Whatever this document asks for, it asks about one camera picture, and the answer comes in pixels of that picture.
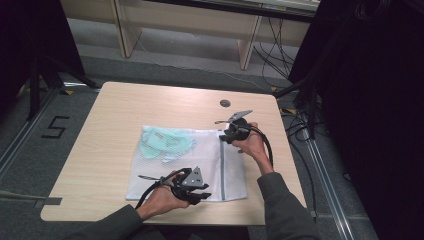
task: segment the cable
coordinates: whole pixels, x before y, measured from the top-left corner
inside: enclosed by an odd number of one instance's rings
[[[312,175],[311,175],[311,171],[309,170],[308,165],[306,164],[306,160],[303,157],[303,155],[300,153],[300,150],[297,148],[297,146],[293,143],[293,141],[290,138],[287,138],[287,140],[289,141],[290,145],[296,150],[297,154],[300,156],[300,158],[302,159],[303,165],[305,166],[306,169],[306,173],[308,174],[309,177],[309,182],[311,184],[311,192],[312,192],[312,209],[314,210],[314,212],[316,213],[317,217],[318,217],[318,213],[317,213],[317,201],[316,201],[316,197],[315,197],[315,185],[314,185],[314,181],[312,180]]]
[[[173,176],[175,176],[175,175],[177,175],[177,174],[179,174],[180,172],[182,172],[183,171],[183,169],[180,169],[180,170],[178,170],[178,171],[175,171],[175,172],[173,172],[173,173],[171,173],[171,174],[169,174],[168,176],[166,176],[166,177],[161,177],[158,181],[156,181],[155,183],[153,183],[152,184],[152,186],[150,186],[144,193],[143,193],[143,195],[141,196],[141,198],[140,198],[140,201],[138,201],[138,203],[137,203],[137,205],[135,206],[135,209],[137,209],[137,208],[139,208],[142,204],[143,204],[143,202],[144,202],[144,200],[146,199],[146,197],[147,197],[147,195],[149,195],[149,193],[151,192],[151,191],[153,191],[155,188],[157,188],[157,187],[159,187],[159,186],[161,186],[161,185],[163,185],[163,183],[164,182],[166,182],[168,179],[170,179],[171,177],[173,177]]]
[[[261,130],[259,130],[259,128],[255,127],[255,126],[252,126],[251,130],[258,133],[261,136],[262,141],[264,141],[265,146],[268,150],[269,162],[271,163],[271,166],[274,167],[274,157],[272,155],[271,144],[269,143],[268,138],[266,137],[266,135]]]
[[[289,144],[295,149],[295,151],[297,152],[297,154],[300,156],[300,158],[302,159],[302,163],[303,163],[303,165],[305,166],[305,169],[306,169],[306,173],[308,174],[308,177],[309,177],[309,182],[310,182],[310,184],[311,184],[311,192],[312,192],[312,208],[313,208],[313,210],[314,210],[314,212],[316,213],[316,215],[317,215],[317,217],[318,217],[318,213],[317,213],[317,204],[316,204],[316,197],[315,197],[315,185],[314,185],[314,182],[313,182],[313,179],[312,179],[312,175],[311,175],[311,171],[310,171],[310,169],[309,169],[309,167],[308,167],[308,165],[307,165],[307,163],[306,163],[306,159],[305,159],[305,157],[302,155],[302,153],[300,152],[300,150],[299,150],[299,148],[293,143],[293,141],[291,140],[291,137],[293,136],[293,135],[297,135],[297,133],[298,133],[298,131],[300,132],[300,131],[302,131],[302,130],[304,130],[304,129],[306,129],[307,128],[307,126],[305,126],[306,124],[305,124],[305,122],[300,118],[300,117],[298,117],[297,115],[283,115],[282,117],[293,117],[293,120],[292,120],[292,122],[290,123],[290,126],[289,126],[289,128],[288,129],[286,129],[286,132],[287,132],[287,140],[288,140],[288,142],[289,142]],[[295,122],[295,121],[299,121],[300,123],[297,123],[296,125],[293,125],[293,123]],[[290,133],[290,130],[291,129],[293,129],[293,128],[295,128],[295,127],[297,127],[297,126],[301,126],[301,128],[299,128],[299,129],[297,129],[294,133]]]

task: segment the sleeve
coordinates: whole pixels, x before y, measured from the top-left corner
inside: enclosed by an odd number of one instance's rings
[[[128,204],[106,218],[66,236],[63,240],[126,239],[134,231],[140,228],[142,223],[143,219],[138,215],[136,210]]]
[[[281,174],[263,175],[258,184],[265,201],[268,240],[320,239],[312,217],[289,191]]]

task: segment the metal frame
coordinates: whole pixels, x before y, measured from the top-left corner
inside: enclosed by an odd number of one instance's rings
[[[304,122],[307,121],[307,118],[302,113],[301,118]],[[308,129],[303,130],[303,135],[305,139],[308,139],[308,150],[311,154],[312,161],[316,167],[319,180],[322,184],[325,197],[327,198],[328,205],[330,207],[331,213],[334,217],[337,229],[342,240],[354,240],[352,233],[352,228],[350,227],[349,220],[343,210],[343,207],[339,201],[336,191],[334,190],[333,184],[331,182],[330,176],[328,175],[327,169],[325,167],[324,161],[319,152],[318,146],[314,139],[311,139],[309,136]]]

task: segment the mesh laundry bag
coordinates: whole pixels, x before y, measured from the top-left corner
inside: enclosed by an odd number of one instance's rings
[[[205,201],[230,201],[247,197],[244,161],[238,149],[219,140],[218,130],[193,130],[144,126],[131,168],[127,200],[139,200],[153,181],[138,175],[159,178],[173,170],[199,167]]]

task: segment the light green fabric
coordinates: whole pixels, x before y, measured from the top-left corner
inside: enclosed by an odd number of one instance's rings
[[[144,158],[164,155],[164,162],[178,159],[195,146],[195,141],[184,129],[144,127],[140,150]]]

